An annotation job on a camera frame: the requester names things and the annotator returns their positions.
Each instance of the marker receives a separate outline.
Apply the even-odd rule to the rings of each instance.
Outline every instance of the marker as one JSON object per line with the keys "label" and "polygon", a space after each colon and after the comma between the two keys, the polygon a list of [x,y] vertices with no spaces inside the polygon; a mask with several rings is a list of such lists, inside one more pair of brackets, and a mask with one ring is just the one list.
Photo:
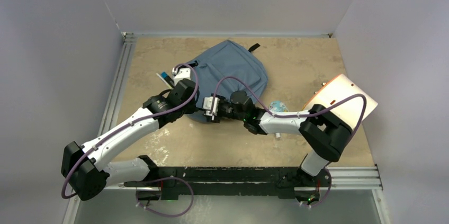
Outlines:
{"label": "marker", "polygon": [[175,82],[171,77],[167,75],[167,73],[162,72],[161,75],[159,73],[156,73],[156,75],[164,82],[168,88],[173,89],[175,87]]}

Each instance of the backpack strap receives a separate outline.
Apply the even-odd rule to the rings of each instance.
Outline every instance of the backpack strap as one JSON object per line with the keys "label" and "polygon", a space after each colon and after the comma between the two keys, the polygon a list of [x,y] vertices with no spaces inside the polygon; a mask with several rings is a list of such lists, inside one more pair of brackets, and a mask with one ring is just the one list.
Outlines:
{"label": "backpack strap", "polygon": [[[190,65],[190,67],[195,68],[196,66],[198,66],[198,61],[197,61],[197,60],[194,60],[194,61],[193,61],[192,63],[190,63],[189,65]],[[184,68],[187,68],[187,67],[185,67],[184,65],[181,65],[181,66],[178,67],[178,69],[184,69]]]}
{"label": "backpack strap", "polygon": [[256,44],[252,45],[250,48],[248,48],[248,52],[252,53],[254,50],[256,50],[260,46],[261,45],[259,43],[256,43]]}

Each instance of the small blue object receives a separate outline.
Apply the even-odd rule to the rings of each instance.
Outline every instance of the small blue object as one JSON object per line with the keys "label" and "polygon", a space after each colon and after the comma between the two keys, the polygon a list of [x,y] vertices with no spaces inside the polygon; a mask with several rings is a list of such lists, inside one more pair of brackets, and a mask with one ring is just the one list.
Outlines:
{"label": "small blue object", "polygon": [[281,101],[273,101],[270,103],[270,106],[268,107],[270,111],[273,112],[288,112],[289,109],[285,106],[285,104]]}
{"label": "small blue object", "polygon": [[167,84],[167,86],[169,86],[171,89],[173,89],[173,88],[175,88],[175,82],[173,81],[173,79],[171,78],[171,77],[169,77],[168,75],[167,75],[167,73],[165,73],[165,71],[164,72],[162,72],[160,75],[159,74],[157,74],[159,77],[160,77],[160,79],[162,79],[166,84]]}

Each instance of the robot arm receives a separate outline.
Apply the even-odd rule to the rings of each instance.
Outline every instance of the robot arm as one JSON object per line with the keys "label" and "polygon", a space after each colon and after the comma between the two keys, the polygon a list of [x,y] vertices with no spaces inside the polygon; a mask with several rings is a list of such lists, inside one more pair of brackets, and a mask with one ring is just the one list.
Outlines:
{"label": "robot arm", "polygon": [[203,108],[209,121],[241,120],[254,134],[302,135],[312,152],[306,155],[300,169],[313,177],[329,163],[339,161],[362,120],[377,106],[376,101],[344,74],[323,86],[300,112],[273,114],[265,106],[263,109],[256,107],[245,91],[232,93],[229,101],[223,96],[207,97]]}
{"label": "robot arm", "polygon": [[[81,200],[93,198],[109,185],[142,181],[156,166],[147,156],[127,162],[111,161],[145,135],[176,121],[183,114],[197,111],[197,100],[191,98],[195,82],[190,80],[190,69],[180,69],[174,81],[175,87],[171,91],[149,98],[133,115],[110,131],[81,146],[71,142],[65,147],[61,173],[66,178],[69,176],[68,183]],[[189,99],[186,105],[176,109]]]}
{"label": "robot arm", "polygon": [[[298,169],[298,175],[307,180],[313,180],[326,165],[339,160],[354,128],[357,127],[354,120],[360,114],[360,106],[351,106],[353,112],[348,112],[350,109],[347,106],[327,112],[325,109],[328,110],[336,101],[327,99],[327,95],[332,98],[336,96],[334,91],[327,93],[327,90],[316,94],[306,106],[306,110],[282,115],[272,114],[267,109],[256,107],[244,91],[234,92],[229,101],[222,96],[215,99],[207,97],[204,99],[203,108],[197,109],[197,100],[192,97],[197,86],[190,80],[190,72],[190,69],[180,69],[174,77],[174,89],[149,98],[131,117],[104,135],[81,146],[75,142],[68,144],[64,149],[61,168],[61,173],[66,177],[65,185],[69,183],[81,200],[88,200],[109,185],[128,181],[152,181],[150,171],[157,170],[157,166],[148,156],[139,156],[127,162],[111,163],[111,161],[143,136],[169,122],[176,121],[183,114],[198,110],[204,111],[210,122],[219,122],[222,118],[243,121],[244,127],[254,134],[267,135],[280,132],[303,135],[313,149],[306,155]],[[343,89],[341,85],[330,86],[329,84],[328,89],[337,91]],[[346,91],[342,96],[364,94],[356,87],[352,89],[356,91]],[[377,105],[371,98],[367,99],[367,113],[363,117]]]}

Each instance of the blue backpack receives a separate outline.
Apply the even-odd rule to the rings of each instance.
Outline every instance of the blue backpack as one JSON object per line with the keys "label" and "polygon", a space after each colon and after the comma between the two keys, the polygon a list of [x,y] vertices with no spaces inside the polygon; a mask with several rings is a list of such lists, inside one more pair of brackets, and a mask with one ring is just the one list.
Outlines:
{"label": "blue backpack", "polygon": [[[205,97],[210,97],[215,91],[219,80],[226,76],[235,76],[245,82],[260,97],[268,83],[268,76],[262,63],[251,53],[260,47],[257,43],[246,50],[241,45],[225,40],[195,57],[188,64],[193,65],[200,81],[200,95],[197,107],[202,108]],[[251,93],[244,85],[233,79],[226,79],[218,88],[217,94],[230,98],[235,91],[244,90],[256,103]],[[198,122],[206,122],[204,112],[188,115]]]}

